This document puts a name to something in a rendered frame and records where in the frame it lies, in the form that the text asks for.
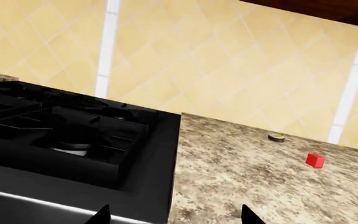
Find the small dark round can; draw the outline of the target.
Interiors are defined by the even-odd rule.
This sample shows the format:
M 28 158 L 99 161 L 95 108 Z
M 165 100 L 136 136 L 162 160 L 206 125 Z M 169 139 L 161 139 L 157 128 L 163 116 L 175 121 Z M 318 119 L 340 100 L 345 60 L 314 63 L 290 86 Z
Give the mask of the small dark round can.
M 268 139 L 274 142 L 283 143 L 285 141 L 285 136 L 282 134 L 270 133 L 268 134 Z

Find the dark wood wall cabinet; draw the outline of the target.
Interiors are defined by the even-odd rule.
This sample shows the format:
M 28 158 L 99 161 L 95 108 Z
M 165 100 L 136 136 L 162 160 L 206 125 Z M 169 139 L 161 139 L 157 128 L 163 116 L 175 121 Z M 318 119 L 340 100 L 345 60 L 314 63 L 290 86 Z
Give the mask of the dark wood wall cabinet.
M 358 0 L 240 0 L 358 26 Z

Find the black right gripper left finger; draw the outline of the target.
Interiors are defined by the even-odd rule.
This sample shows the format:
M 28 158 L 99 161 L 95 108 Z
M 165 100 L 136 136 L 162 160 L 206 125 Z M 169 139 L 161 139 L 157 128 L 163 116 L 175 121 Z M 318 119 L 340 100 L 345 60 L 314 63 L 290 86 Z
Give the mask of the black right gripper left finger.
M 94 214 L 86 224 L 110 224 L 111 214 L 109 205 L 103 206 L 96 214 Z

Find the black gas stove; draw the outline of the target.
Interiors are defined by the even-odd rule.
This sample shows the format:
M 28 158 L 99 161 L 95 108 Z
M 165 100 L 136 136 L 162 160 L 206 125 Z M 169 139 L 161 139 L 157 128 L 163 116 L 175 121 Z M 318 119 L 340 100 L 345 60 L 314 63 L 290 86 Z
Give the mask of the black gas stove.
M 0 224 L 168 224 L 181 117 L 0 82 Z

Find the red cube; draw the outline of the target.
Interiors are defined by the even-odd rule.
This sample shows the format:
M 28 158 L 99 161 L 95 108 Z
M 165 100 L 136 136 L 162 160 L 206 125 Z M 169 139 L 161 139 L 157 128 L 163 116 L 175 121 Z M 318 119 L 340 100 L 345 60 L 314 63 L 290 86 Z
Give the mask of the red cube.
M 306 157 L 305 163 L 315 169 L 322 169 L 324 166 L 326 158 L 319 154 L 309 153 Z

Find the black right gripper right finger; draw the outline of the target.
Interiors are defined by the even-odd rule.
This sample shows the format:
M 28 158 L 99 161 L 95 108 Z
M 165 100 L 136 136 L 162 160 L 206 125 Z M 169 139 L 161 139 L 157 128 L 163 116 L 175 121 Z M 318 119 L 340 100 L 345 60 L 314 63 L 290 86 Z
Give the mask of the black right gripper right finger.
M 265 224 L 247 205 L 242 205 L 242 224 Z

